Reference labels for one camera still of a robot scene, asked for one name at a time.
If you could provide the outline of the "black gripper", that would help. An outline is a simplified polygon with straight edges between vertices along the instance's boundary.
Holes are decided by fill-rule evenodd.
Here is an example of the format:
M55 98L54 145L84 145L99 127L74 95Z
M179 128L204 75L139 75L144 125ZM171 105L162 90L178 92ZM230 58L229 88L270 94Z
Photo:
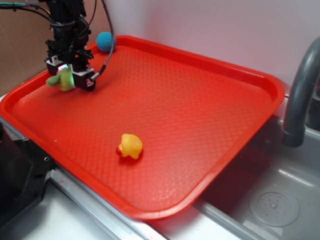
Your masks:
M47 40L47 55L44 60L51 76L55 76L61 66L70 65L73 82L76 88L91 92L96 81L91 80L95 74L89 60L94 58L91 50L86 49L88 37L69 40Z

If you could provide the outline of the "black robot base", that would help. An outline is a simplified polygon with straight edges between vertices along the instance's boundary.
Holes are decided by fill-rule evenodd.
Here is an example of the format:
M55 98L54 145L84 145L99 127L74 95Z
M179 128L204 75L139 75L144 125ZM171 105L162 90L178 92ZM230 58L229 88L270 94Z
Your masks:
M44 198L52 157L30 139L13 140L0 125L0 229Z

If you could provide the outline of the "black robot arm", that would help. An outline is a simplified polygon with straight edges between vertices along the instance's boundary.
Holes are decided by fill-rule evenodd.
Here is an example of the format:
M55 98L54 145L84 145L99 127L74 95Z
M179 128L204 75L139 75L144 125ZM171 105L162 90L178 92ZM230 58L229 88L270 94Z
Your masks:
M45 59L47 70L57 75L62 65L70 67L75 87L92 91L96 81L95 72L89 61L94 58L86 49L89 40L89 24L85 20L86 10L82 0L46 0L49 8L49 24L53 40L47 40L48 57Z

